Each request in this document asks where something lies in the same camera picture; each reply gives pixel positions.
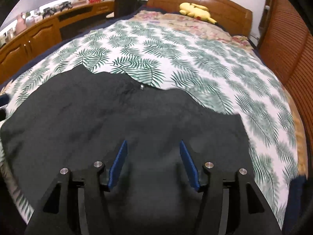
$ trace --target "cabinet door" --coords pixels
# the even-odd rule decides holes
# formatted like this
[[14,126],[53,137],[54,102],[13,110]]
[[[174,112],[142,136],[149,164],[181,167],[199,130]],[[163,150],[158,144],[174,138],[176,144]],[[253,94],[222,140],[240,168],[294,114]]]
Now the cabinet door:
[[27,37],[33,58],[62,41],[60,31],[54,19],[48,20],[32,29],[27,33]]
[[13,76],[30,60],[26,39],[12,40],[0,50],[0,84]]

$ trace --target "green palm leaf print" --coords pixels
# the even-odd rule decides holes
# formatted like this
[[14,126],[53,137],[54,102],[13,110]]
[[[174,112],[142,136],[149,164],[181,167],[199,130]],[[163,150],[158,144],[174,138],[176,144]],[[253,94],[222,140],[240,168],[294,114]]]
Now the green palm leaf print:
[[162,39],[165,41],[173,42],[177,45],[188,46],[190,42],[186,40],[184,36],[176,36],[173,32],[170,31],[163,31]]
[[287,113],[289,112],[286,105],[281,101],[281,99],[277,95],[271,95],[268,94],[268,97],[270,98],[270,102],[279,110],[281,110],[285,116],[287,116]]
[[91,40],[88,43],[88,47],[90,47],[90,48],[100,48],[101,46],[102,46],[102,43],[99,41],[96,41],[96,40]]
[[180,70],[190,72],[192,74],[198,74],[198,70],[193,67],[193,65],[184,59],[171,59],[171,64]]
[[263,182],[263,194],[273,212],[278,205],[279,185],[277,174],[271,169],[267,180]]
[[164,73],[157,67],[159,61],[152,59],[138,59],[136,57],[121,57],[114,60],[115,68],[111,73],[126,73],[139,82],[160,87],[164,80]]
[[190,71],[173,73],[175,85],[189,93],[198,103],[216,112],[232,114],[231,100],[220,90],[219,84]]
[[255,155],[252,158],[253,169],[255,171],[255,181],[261,185],[269,178],[270,170],[272,169],[272,159],[269,155]]
[[249,95],[250,95],[250,94],[248,93],[247,89],[246,89],[240,82],[227,79],[227,83],[228,83],[229,87],[230,87],[232,90],[236,91],[237,93],[240,93],[240,94],[246,95],[246,96],[249,96]]
[[16,94],[17,91],[20,89],[20,87],[21,87],[22,85],[23,85],[23,83],[22,83],[20,80],[16,79],[16,80],[14,81],[14,87],[13,87],[13,89],[12,89],[12,94],[13,94],[13,95]]
[[141,58],[142,54],[138,48],[122,48],[121,55]]
[[283,174],[284,174],[284,181],[289,187],[291,180],[293,180],[294,178],[298,176],[298,167],[294,159],[285,164]]
[[136,75],[133,76],[137,81],[154,87],[160,87],[164,80],[164,73],[158,68],[137,69]]
[[246,56],[248,53],[242,49],[242,48],[237,48],[233,45],[225,44],[225,46],[228,48],[228,51],[231,50],[234,53],[240,54],[242,56]]
[[16,99],[16,105],[20,106],[30,95],[30,93],[27,92],[27,89],[24,89],[17,97]]
[[229,58],[224,58],[225,62],[228,62],[230,65],[236,65],[236,61]]
[[43,80],[43,73],[35,73],[30,75],[29,79],[24,83],[23,90],[30,91],[34,88],[37,88],[37,86],[42,82]]
[[54,72],[55,72],[56,74],[59,74],[59,73],[63,72],[63,71],[66,69],[66,67],[68,66],[68,64],[69,64],[68,61],[64,61],[64,62],[59,63],[59,64],[55,67]]
[[285,163],[295,162],[293,154],[285,142],[278,142],[276,145],[276,151],[281,161],[284,161]]
[[282,89],[281,83],[274,77],[274,75],[272,75],[272,73],[267,70],[263,70],[262,73],[269,77],[268,82],[270,83],[271,86],[276,88],[280,98],[283,101],[287,101],[287,97],[284,93],[284,90]]
[[127,28],[127,26],[123,25],[123,24],[120,23],[120,22],[117,22],[117,23],[114,25],[114,29],[124,30],[124,29],[126,29],[126,28]]
[[113,35],[109,38],[108,44],[113,48],[124,47],[129,48],[138,43],[137,37]]
[[95,55],[95,56],[106,56],[108,54],[110,54],[112,51],[107,49],[107,48],[94,48],[90,51],[91,54]]
[[249,94],[243,92],[240,95],[236,95],[235,100],[244,113],[249,114],[252,111],[254,101]]
[[233,59],[238,59],[240,57],[239,54],[237,54],[236,52],[233,52],[232,50],[227,50],[227,51],[228,51],[229,56]]
[[78,49],[79,48],[79,40],[78,39],[74,39],[72,41],[69,42],[69,46],[71,48],[76,48]]
[[97,41],[102,40],[104,38],[106,38],[106,34],[101,30],[96,30],[96,31],[90,32],[89,34],[85,35],[82,43],[89,43],[92,41],[97,42]]
[[232,67],[233,73],[240,78],[241,82],[255,92],[258,96],[264,96],[269,92],[267,84],[255,73],[246,71],[242,65]]
[[164,26],[158,26],[158,25],[152,24],[152,23],[147,23],[147,27],[148,28],[154,28],[154,29],[160,29],[161,31],[165,31]]
[[157,58],[164,57],[178,59],[182,55],[177,46],[170,43],[164,43],[157,40],[148,40],[145,41],[143,45],[145,46],[143,48],[144,53],[154,55]]
[[85,57],[85,67],[94,72],[98,67],[103,66],[108,61],[108,57],[103,54],[89,55]]
[[227,54],[226,50],[223,49],[223,48],[216,48],[216,49],[213,49],[213,50],[210,50],[210,51],[212,51],[214,53],[214,55],[221,56],[224,59],[228,57],[228,54]]
[[272,143],[272,135],[264,127],[262,118],[254,113],[248,113],[247,116],[249,129],[262,140],[265,146],[269,147]]
[[13,191],[13,198],[15,199],[15,204],[20,210],[20,213],[27,216],[27,220],[29,220],[33,213],[33,209],[18,187]]
[[260,66],[257,63],[253,62],[249,57],[240,56],[236,60],[240,64],[249,66],[251,69],[260,69]]
[[118,57],[113,61],[113,66],[127,66],[135,69],[153,69],[160,65],[158,60],[142,59],[137,57]]
[[43,81],[41,82],[41,84],[46,83],[50,78],[52,78],[54,75],[53,74],[48,74],[47,76],[45,76],[43,78]]
[[275,211],[274,211],[274,215],[275,215],[277,222],[278,222],[281,229],[283,228],[285,211],[286,211],[286,204],[280,206],[279,208],[275,209]]
[[223,48],[223,44],[215,40],[201,39],[195,42],[200,48],[215,50]]
[[22,79],[28,77],[32,73],[33,68],[30,68],[29,70],[25,71],[21,75],[19,75],[14,82],[21,82]]
[[144,26],[132,26],[131,28],[132,30],[130,31],[130,34],[138,36],[151,36],[156,34],[154,29],[146,28]]
[[43,62],[41,63],[41,66],[48,67],[50,65],[50,62],[51,62],[50,58],[47,57],[43,60]]
[[291,147],[296,148],[297,141],[295,138],[295,129],[293,126],[289,125],[287,128],[287,136],[288,136],[288,141]]
[[190,50],[190,51],[196,52],[196,51],[199,51],[199,48],[198,47],[194,47],[194,46],[187,46],[186,50]]
[[[129,25],[129,26],[141,26],[142,27],[142,23],[140,23],[138,21],[127,21],[126,24]],[[154,27],[154,28],[156,28],[156,25],[148,23],[147,27]]]
[[35,77],[35,76],[38,76],[38,75],[42,75],[43,73],[45,73],[47,70],[49,70],[48,68],[46,67],[38,67],[36,66],[36,68],[33,68],[31,73],[29,74],[29,78],[31,77]]
[[193,57],[193,61],[199,69],[209,72],[213,77],[229,77],[228,68],[216,56],[198,51],[190,51],[188,54]]
[[278,120],[281,123],[281,126],[286,130],[294,125],[292,115],[288,110],[287,112],[285,110],[279,111]]

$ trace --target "wooden louvered door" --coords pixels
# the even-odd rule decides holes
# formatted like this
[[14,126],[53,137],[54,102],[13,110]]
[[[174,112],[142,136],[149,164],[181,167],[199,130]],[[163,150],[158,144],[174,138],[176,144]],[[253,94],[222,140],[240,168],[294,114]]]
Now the wooden louvered door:
[[275,0],[259,52],[294,99],[313,146],[313,37],[288,0]]

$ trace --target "blue gripper pad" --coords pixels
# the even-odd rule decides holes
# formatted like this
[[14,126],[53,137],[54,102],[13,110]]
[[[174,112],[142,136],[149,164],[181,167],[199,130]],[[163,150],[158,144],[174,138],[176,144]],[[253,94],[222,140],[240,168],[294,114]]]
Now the blue gripper pad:
[[109,171],[108,188],[110,190],[117,185],[127,154],[127,141],[124,140]]
[[7,105],[10,101],[10,97],[8,94],[0,95],[0,107]]
[[187,177],[189,179],[190,186],[194,188],[196,191],[199,191],[200,183],[199,183],[198,171],[183,141],[181,141],[179,144],[179,152],[180,152],[180,156],[182,158],[183,164],[185,166],[185,170],[187,173]]

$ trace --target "bed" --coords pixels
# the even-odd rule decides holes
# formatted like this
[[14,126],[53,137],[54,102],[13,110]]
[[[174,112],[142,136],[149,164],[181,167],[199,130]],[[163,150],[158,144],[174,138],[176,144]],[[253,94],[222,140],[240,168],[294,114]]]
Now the bed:
[[[182,2],[208,7],[227,32],[178,15]],[[69,41],[16,75],[2,90],[11,97],[6,120],[40,85],[80,64],[92,73],[127,73],[153,87],[183,89],[204,107],[241,115],[255,181],[282,227],[289,183],[298,175],[299,139],[294,112],[279,80],[245,37],[252,12],[229,0],[148,0],[147,5],[129,18]],[[8,152],[0,147],[1,172],[28,222],[33,212],[30,195],[23,193],[22,176],[12,174]]]

